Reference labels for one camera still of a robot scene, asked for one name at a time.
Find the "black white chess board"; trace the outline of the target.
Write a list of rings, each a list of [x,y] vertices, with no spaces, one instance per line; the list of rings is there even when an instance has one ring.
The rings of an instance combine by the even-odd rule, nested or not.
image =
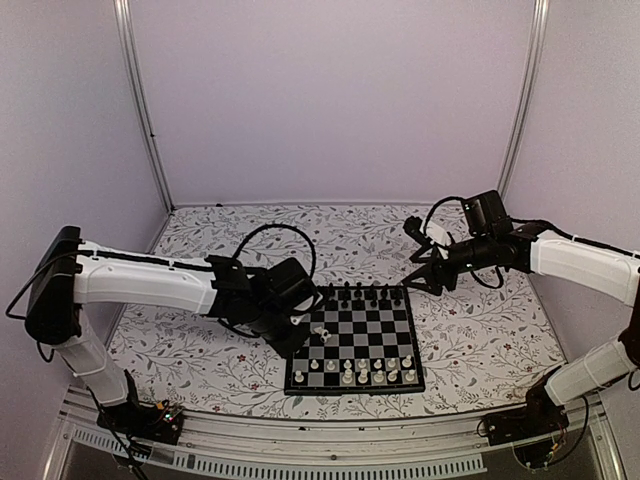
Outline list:
[[[309,339],[298,352],[287,359],[284,393],[290,396],[422,393],[425,390],[424,371],[407,289],[406,292],[405,309],[383,311],[327,311],[326,300],[322,295],[324,304],[302,322],[310,328]],[[326,343],[322,343],[319,336],[313,332],[316,327],[328,329],[332,337]],[[413,357],[413,365],[410,368],[402,366],[402,360],[407,355]],[[398,360],[398,378],[395,383],[388,382],[388,375],[392,371],[388,368],[390,358]],[[316,371],[310,369],[313,359],[320,364]],[[330,359],[338,363],[338,368],[333,372],[325,370],[325,362]],[[347,359],[352,363],[351,385],[342,382],[345,371],[342,364]],[[360,384],[357,380],[357,363],[360,359],[367,359],[369,364],[366,384]],[[378,359],[383,361],[381,369],[373,367]],[[411,369],[416,371],[416,377],[412,383],[408,383],[405,381],[405,372]],[[304,373],[305,381],[302,384],[296,384],[294,381],[296,370]],[[385,374],[382,383],[373,381],[373,374],[378,370]]]

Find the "white queen piece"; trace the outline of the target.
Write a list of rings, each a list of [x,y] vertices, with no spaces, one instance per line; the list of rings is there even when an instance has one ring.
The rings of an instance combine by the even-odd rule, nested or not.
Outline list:
[[[353,383],[353,370],[347,368],[342,375],[342,382],[347,385],[351,385]]]

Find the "white king piece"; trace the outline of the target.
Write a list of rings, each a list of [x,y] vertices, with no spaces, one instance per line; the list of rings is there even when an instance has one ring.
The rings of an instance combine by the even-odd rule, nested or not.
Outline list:
[[[358,367],[358,382],[360,384],[366,384],[368,382],[368,360],[360,359],[357,363]]]

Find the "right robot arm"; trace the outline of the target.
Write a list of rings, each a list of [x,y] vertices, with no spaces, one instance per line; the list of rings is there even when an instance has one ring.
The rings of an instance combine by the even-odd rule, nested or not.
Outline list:
[[[560,339],[573,355],[527,391],[516,421],[524,435],[537,436],[552,424],[555,407],[638,374],[638,252],[570,234],[548,220],[518,219],[495,190],[436,204],[450,202],[461,209],[468,239],[454,240],[436,223],[434,209],[409,217],[403,229],[419,249],[404,285],[439,296],[455,290],[463,273],[516,271],[531,276],[553,323],[569,323]]]

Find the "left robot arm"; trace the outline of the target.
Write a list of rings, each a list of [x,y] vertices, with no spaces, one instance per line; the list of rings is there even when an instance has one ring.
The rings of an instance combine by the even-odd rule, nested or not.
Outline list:
[[[38,346],[48,345],[94,395],[102,415],[128,434],[171,416],[140,404],[131,374],[118,367],[82,312],[87,304],[150,305],[191,312],[263,339],[281,357],[309,336],[300,321],[321,305],[315,269],[287,258],[245,267],[239,255],[167,258],[114,250],[63,227],[6,308]]]

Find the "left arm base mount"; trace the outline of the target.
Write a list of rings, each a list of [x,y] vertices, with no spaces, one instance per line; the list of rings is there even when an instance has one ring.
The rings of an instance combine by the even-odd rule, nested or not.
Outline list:
[[[127,437],[177,445],[182,433],[184,415],[178,404],[163,400],[156,404],[140,404],[127,400],[116,406],[99,404],[98,425]]]

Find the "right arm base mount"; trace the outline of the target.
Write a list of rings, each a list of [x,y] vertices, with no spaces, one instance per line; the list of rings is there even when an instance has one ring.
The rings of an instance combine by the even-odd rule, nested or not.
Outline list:
[[[547,401],[528,401],[524,406],[482,417],[482,433],[491,446],[526,440],[569,426],[562,406]]]

